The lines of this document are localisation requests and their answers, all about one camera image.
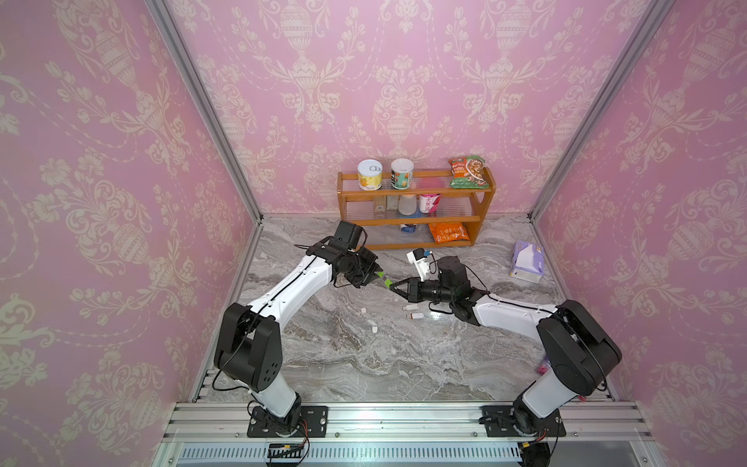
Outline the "white plastic bottle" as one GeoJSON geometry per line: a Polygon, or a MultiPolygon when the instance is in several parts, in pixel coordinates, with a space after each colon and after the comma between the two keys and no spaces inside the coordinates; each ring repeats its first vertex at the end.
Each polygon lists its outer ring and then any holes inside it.
{"type": "Polygon", "coordinates": [[[398,201],[398,212],[402,216],[413,216],[417,212],[417,196],[402,195],[398,201]]]}

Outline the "wooden shelf rack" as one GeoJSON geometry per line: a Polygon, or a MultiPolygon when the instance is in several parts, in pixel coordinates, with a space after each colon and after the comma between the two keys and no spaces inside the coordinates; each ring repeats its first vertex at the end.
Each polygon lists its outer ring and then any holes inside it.
{"type": "Polygon", "coordinates": [[[482,178],[487,183],[484,189],[457,189],[451,187],[450,169],[421,170],[414,172],[412,187],[407,190],[394,189],[385,177],[379,190],[365,191],[356,173],[340,172],[340,218],[361,226],[372,250],[473,246],[496,193],[489,169],[482,170],[482,178]],[[434,241],[430,227],[436,224],[459,224],[467,237],[434,241]]]}

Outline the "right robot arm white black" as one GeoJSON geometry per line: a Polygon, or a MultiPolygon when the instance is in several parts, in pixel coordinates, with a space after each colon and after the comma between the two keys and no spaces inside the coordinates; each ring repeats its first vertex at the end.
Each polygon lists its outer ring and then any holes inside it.
{"type": "Polygon", "coordinates": [[[412,304],[445,304],[449,313],[478,327],[515,333],[542,344],[550,369],[513,402],[509,419],[517,432],[532,436],[577,397],[592,395],[607,385],[607,377],[622,362],[613,339],[579,302],[532,305],[503,299],[470,282],[472,270],[455,256],[430,268],[418,268],[418,276],[385,281],[386,287],[412,304]]]}

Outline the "pink white cup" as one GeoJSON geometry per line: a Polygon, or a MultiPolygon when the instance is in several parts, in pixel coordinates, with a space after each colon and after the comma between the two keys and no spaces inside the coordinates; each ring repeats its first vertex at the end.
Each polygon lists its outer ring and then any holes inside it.
{"type": "Polygon", "coordinates": [[[440,194],[424,194],[418,196],[418,209],[422,214],[433,214],[437,211],[441,200],[440,194]]]}

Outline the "purple tissue box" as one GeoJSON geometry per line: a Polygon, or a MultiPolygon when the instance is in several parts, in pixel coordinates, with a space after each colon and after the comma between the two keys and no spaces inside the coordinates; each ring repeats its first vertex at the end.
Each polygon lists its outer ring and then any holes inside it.
{"type": "Polygon", "coordinates": [[[545,276],[545,266],[545,251],[541,246],[527,241],[516,242],[511,277],[539,283],[545,276]]]}

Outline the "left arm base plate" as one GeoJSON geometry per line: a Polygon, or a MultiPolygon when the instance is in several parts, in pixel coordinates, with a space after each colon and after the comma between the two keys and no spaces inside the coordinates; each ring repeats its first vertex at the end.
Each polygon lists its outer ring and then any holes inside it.
{"type": "Polygon", "coordinates": [[[248,414],[248,438],[325,438],[327,434],[328,406],[301,405],[285,418],[274,416],[261,406],[252,406],[248,414]]]}

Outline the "green orange can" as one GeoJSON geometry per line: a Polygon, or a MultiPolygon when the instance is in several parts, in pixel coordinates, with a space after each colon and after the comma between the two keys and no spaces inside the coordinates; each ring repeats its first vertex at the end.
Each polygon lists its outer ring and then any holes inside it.
{"type": "Polygon", "coordinates": [[[414,175],[414,162],[400,158],[391,163],[390,182],[394,190],[408,190],[412,186],[412,175],[414,175]]]}

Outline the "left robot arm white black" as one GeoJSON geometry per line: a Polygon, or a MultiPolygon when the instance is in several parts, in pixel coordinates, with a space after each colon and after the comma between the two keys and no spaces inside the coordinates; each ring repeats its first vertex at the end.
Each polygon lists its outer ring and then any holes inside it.
{"type": "Polygon", "coordinates": [[[248,305],[224,312],[213,362],[219,372],[249,391],[255,412],[270,432],[294,434],[302,422],[302,397],[282,376],[284,328],[316,292],[343,276],[361,288],[377,278],[377,255],[366,247],[365,230],[348,221],[336,233],[311,245],[276,286],[248,305]]]}

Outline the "purple candy bag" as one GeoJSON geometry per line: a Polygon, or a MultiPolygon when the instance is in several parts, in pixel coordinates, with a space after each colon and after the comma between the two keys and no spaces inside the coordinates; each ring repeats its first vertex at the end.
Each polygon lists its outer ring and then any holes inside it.
{"type": "Polygon", "coordinates": [[[542,375],[545,375],[546,373],[548,373],[548,371],[550,371],[550,369],[552,369],[551,362],[550,362],[550,360],[548,360],[548,358],[545,357],[540,362],[540,364],[537,366],[536,373],[538,375],[542,376],[542,375]]]}

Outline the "green red snack packet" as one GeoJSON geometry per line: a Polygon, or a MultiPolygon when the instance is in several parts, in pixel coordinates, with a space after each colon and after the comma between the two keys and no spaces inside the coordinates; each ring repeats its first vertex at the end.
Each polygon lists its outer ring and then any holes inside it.
{"type": "Polygon", "coordinates": [[[452,179],[449,183],[451,189],[486,190],[489,188],[488,181],[484,178],[484,164],[486,162],[480,156],[465,156],[451,159],[452,179]]]}

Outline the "yellow white can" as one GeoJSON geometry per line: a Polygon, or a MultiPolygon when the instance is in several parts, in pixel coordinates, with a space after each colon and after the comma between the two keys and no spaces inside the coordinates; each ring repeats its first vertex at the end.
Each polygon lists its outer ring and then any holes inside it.
{"type": "Polygon", "coordinates": [[[376,191],[382,186],[383,165],[377,160],[364,160],[357,167],[358,185],[363,191],[376,191]]]}

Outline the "aluminium front rail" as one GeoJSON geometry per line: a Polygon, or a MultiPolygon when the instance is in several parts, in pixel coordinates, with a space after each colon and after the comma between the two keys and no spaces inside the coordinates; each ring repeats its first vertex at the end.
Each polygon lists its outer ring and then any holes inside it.
{"type": "MultiPolygon", "coordinates": [[[[482,441],[485,402],[326,404],[328,441],[482,441]]],[[[650,442],[654,436],[632,402],[572,402],[559,409],[566,442],[650,442]]],[[[165,443],[243,441],[251,425],[245,403],[179,403],[165,443]]]]}

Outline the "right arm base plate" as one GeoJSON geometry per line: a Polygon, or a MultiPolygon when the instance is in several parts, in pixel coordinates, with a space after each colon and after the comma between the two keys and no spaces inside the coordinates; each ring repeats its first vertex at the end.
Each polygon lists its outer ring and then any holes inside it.
{"type": "Polygon", "coordinates": [[[538,418],[530,410],[508,405],[487,405],[480,408],[479,424],[490,438],[565,437],[567,432],[559,410],[546,418],[538,418]]]}

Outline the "orange snack bag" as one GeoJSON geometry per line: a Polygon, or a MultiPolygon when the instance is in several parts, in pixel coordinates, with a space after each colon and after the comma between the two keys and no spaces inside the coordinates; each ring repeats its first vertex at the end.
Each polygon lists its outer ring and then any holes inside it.
{"type": "Polygon", "coordinates": [[[470,241],[470,235],[461,222],[429,224],[429,232],[435,243],[470,241]]]}

